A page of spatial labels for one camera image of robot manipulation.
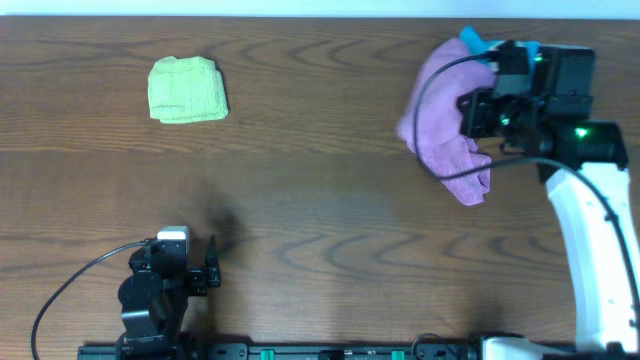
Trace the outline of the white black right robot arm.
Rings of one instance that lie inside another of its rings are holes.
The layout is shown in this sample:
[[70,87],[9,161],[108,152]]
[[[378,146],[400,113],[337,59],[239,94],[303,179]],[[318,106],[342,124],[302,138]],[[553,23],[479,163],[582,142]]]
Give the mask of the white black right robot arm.
[[613,122],[591,119],[595,53],[513,41],[481,54],[494,84],[457,100],[461,131],[500,137],[536,164],[564,238],[576,301],[574,359],[639,356],[639,246],[629,158]]

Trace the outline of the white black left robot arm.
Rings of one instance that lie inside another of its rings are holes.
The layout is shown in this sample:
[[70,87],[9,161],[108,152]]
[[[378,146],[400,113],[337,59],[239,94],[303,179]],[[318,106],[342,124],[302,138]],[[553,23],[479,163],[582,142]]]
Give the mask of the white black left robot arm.
[[181,330],[191,297],[205,297],[221,285],[215,238],[204,264],[189,265],[186,240],[147,239],[129,259],[133,275],[118,290],[125,332],[115,357],[125,360],[203,360],[207,352],[196,337]]

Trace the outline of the purple microfibre cloth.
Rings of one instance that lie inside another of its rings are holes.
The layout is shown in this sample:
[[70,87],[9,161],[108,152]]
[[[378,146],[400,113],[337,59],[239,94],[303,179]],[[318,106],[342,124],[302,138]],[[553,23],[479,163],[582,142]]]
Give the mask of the purple microfibre cloth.
[[475,174],[446,180],[444,186],[466,206],[484,201],[490,191],[491,158],[478,151],[475,141],[460,132],[462,114],[459,97],[481,87],[490,87],[495,75],[489,66],[475,60],[443,66],[471,54],[467,45],[454,37],[445,41],[422,65],[405,112],[397,125],[398,136],[432,177],[446,177],[479,167]]

